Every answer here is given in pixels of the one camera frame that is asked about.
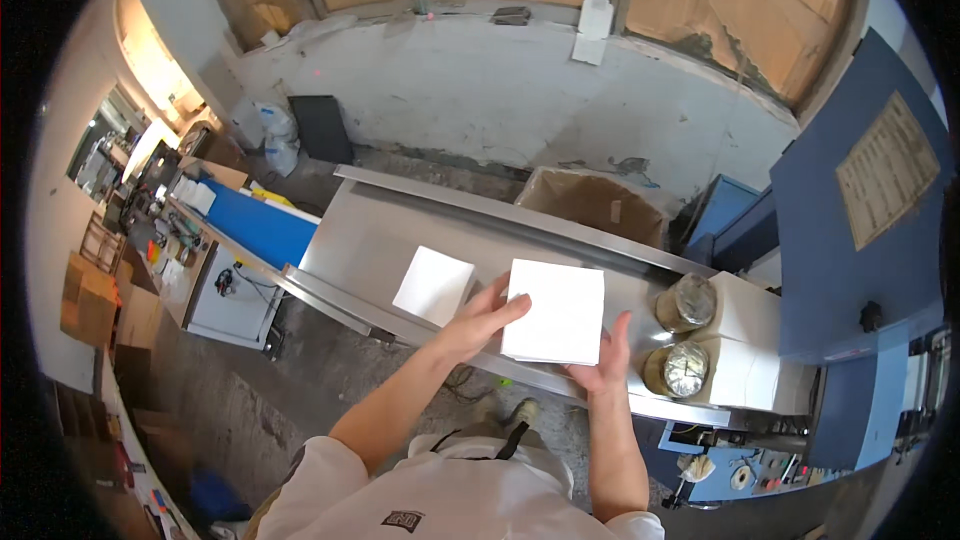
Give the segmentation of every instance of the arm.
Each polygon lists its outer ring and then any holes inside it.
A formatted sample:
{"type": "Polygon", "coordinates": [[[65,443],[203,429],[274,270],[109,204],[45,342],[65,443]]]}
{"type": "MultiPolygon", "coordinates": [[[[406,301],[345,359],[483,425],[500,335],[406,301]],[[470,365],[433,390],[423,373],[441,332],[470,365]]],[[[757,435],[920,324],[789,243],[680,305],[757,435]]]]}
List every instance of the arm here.
{"type": "Polygon", "coordinates": [[[383,385],[343,414],[330,430],[374,474],[403,448],[414,424],[457,364],[469,361],[503,326],[530,311],[530,297],[509,303],[501,296],[505,273],[474,296],[439,333],[424,344],[383,385]]]}
{"type": "Polygon", "coordinates": [[[604,332],[600,362],[595,367],[568,365],[573,379],[586,389],[590,422],[590,499],[593,516],[602,523],[623,513],[647,510],[650,483],[641,449],[634,437],[627,398],[630,311],[620,313],[613,334],[604,332]]]}

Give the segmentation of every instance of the stainless steel table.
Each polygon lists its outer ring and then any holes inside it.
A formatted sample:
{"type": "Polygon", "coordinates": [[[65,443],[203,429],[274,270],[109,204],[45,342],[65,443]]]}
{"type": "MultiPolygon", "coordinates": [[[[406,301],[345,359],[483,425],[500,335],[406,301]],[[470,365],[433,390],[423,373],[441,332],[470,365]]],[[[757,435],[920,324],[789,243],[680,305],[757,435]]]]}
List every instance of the stainless steel table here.
{"type": "MultiPolygon", "coordinates": [[[[413,346],[436,334],[436,326],[392,304],[423,245],[473,263],[478,285],[510,270],[514,258],[604,270],[604,323],[633,311],[630,349],[638,366],[647,351],[673,342],[653,316],[653,298],[685,273],[715,273],[616,235],[462,191],[346,165],[336,174],[344,181],[306,254],[298,267],[288,264],[277,282],[361,334],[379,328],[413,346]]],[[[470,364],[578,402],[584,396],[560,366],[502,356],[498,342],[470,364]]],[[[715,427],[730,423],[728,409],[653,394],[636,369],[628,380],[633,413],[715,427]]]]}

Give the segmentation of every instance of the black strap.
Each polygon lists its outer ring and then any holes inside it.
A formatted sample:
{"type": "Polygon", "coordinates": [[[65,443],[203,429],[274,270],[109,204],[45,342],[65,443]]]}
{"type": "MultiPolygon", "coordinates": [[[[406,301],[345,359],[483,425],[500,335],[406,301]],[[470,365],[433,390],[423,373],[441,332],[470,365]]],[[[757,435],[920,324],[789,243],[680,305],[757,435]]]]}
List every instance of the black strap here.
{"type": "MultiPolygon", "coordinates": [[[[510,435],[507,437],[507,443],[503,445],[496,456],[493,458],[496,461],[510,461],[510,458],[517,451],[517,447],[521,445],[521,439],[527,430],[530,429],[530,425],[525,421],[521,421],[513,428],[513,431],[510,432],[510,435]]],[[[460,429],[454,429],[449,434],[445,435],[443,438],[437,440],[437,443],[433,445],[433,448],[430,449],[431,453],[438,453],[440,451],[440,445],[443,444],[448,438],[454,434],[460,432],[460,429]]],[[[491,460],[488,456],[468,456],[465,458],[466,461],[471,462],[488,462],[491,460]]]]}

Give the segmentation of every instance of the plastic bag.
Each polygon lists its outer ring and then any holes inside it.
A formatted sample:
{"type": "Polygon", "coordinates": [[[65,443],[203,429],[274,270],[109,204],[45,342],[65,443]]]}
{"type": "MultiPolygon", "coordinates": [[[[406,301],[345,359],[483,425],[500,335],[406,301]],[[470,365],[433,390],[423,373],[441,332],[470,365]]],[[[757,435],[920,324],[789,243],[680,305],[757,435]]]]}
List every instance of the plastic bag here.
{"type": "Polygon", "coordinates": [[[300,153],[300,139],[297,138],[297,126],[293,117],[276,104],[253,104],[266,130],[264,152],[267,163],[278,174],[286,177],[297,167],[297,155],[300,153]]]}
{"type": "Polygon", "coordinates": [[[186,276],[186,269],[173,258],[167,261],[160,279],[160,300],[173,305],[186,302],[190,295],[190,279],[186,276]]]}

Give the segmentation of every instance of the hand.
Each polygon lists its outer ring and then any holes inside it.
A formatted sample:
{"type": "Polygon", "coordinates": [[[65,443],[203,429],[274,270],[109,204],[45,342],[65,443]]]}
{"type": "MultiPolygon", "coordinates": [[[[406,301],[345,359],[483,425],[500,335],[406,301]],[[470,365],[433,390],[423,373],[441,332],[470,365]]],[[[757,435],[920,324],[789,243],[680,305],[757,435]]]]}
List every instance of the hand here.
{"type": "Polygon", "coordinates": [[[510,284],[506,272],[474,296],[457,315],[429,342],[456,363],[464,363],[483,350],[503,326],[527,315],[533,304],[529,294],[521,294],[509,303],[501,296],[510,284]]]}
{"type": "Polygon", "coordinates": [[[603,330],[600,334],[600,361],[595,365],[564,365],[574,382],[588,394],[600,395],[608,390],[627,388],[627,369],[630,367],[630,345],[627,343],[627,326],[633,314],[621,312],[613,322],[613,334],[603,330]]]}

